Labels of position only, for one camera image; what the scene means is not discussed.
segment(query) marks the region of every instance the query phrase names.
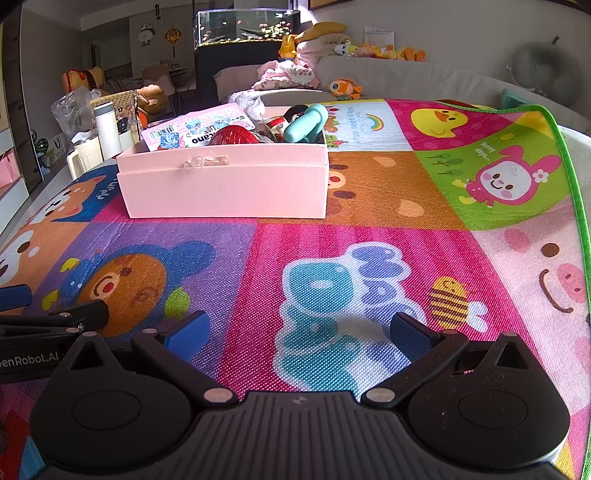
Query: teal plastic toy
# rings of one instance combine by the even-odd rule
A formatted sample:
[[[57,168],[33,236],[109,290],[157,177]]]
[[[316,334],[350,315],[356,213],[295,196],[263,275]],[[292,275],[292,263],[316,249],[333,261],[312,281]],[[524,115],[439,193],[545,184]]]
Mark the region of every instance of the teal plastic toy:
[[[315,103],[308,107],[304,115],[288,125],[283,132],[283,140],[288,143],[316,143],[328,119],[326,107]]]

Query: fish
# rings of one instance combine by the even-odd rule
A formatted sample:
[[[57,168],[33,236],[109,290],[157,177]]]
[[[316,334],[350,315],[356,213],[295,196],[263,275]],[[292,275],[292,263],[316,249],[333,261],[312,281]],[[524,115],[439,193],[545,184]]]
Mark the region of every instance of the fish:
[[[338,79],[330,84],[330,93],[335,97],[348,95],[355,100],[361,97],[363,87],[356,85],[355,82],[347,79]]]

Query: white thermos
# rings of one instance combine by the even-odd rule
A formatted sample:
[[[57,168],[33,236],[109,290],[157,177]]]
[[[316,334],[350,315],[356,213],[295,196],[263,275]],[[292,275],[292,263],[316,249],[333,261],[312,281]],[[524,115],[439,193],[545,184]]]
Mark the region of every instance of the white thermos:
[[[113,102],[99,105],[95,108],[96,129],[99,132],[100,149],[103,158],[108,160],[123,152],[119,131],[117,129],[117,118]]]

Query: white wall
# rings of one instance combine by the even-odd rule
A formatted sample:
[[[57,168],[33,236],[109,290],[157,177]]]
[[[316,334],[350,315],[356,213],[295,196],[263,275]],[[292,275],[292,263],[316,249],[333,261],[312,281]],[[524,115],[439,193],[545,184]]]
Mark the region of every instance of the white wall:
[[[158,63],[160,60],[172,60],[173,63],[180,63],[181,67],[187,67],[188,71],[184,79],[188,79],[194,70],[193,57],[193,9],[191,5],[174,8],[161,8],[161,19],[156,21],[153,12],[146,12],[133,15],[129,18],[129,42],[131,45],[131,65],[134,71],[134,78],[142,75],[142,70],[149,65]],[[150,45],[143,47],[138,40],[142,25],[149,23],[156,30],[156,35]],[[173,58],[173,48],[164,39],[164,34],[170,28],[178,28],[182,37],[175,45],[176,57]]]
[[[429,62],[507,82],[505,66],[523,44],[559,35],[584,75],[583,94],[571,108],[591,118],[591,16],[573,8],[542,0],[353,0],[311,15],[348,25],[357,45],[364,25],[389,28],[397,47],[422,48]]]
[[[102,69],[109,70],[131,62],[129,33],[100,42]]]
[[[82,33],[23,9],[21,75],[31,128],[48,140],[61,132],[51,104],[65,95],[61,74],[81,70]]]

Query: orange plush toy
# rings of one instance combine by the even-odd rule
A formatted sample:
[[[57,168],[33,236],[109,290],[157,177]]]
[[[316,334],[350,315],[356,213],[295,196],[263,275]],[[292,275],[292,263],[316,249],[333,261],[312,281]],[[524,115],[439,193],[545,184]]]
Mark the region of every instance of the orange plush toy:
[[[94,67],[83,72],[68,70],[61,76],[61,82],[64,84],[66,93],[70,93],[82,86],[87,90],[100,89],[105,82],[105,74],[100,67]]]

